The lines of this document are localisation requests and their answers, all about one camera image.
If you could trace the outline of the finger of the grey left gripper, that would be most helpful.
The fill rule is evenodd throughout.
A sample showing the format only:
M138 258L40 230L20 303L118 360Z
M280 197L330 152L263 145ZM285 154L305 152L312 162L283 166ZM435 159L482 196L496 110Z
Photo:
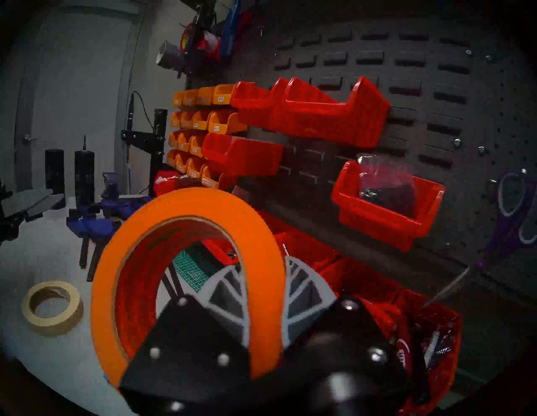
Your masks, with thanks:
M17 213L25 212L49 195L52 195L52 193L53 190L44 188L17 192L2 200L3 215L10 217Z
M43 213L49 210L64 208L64 194L51 194L39 201L25 213L25 222L30 222L43 217Z

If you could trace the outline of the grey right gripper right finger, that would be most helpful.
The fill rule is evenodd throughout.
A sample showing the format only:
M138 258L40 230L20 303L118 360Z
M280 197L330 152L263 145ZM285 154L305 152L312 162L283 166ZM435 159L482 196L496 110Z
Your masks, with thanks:
M338 298L325 279L298 258L285 256L286 285L281 337L288 348Z

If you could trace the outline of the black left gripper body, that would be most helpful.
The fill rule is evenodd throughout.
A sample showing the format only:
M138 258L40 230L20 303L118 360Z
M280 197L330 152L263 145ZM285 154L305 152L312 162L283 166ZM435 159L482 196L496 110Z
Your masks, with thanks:
M7 191L1 180L1 244L14 241L19 235L19 226L26 218L26 207L23 200L13 191Z

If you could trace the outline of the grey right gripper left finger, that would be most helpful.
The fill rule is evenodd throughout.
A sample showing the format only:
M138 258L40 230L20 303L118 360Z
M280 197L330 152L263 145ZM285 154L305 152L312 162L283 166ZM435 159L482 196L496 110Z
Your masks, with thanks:
M249 347L248 294L240 265L226 266L208 278L196 299L234 339Z

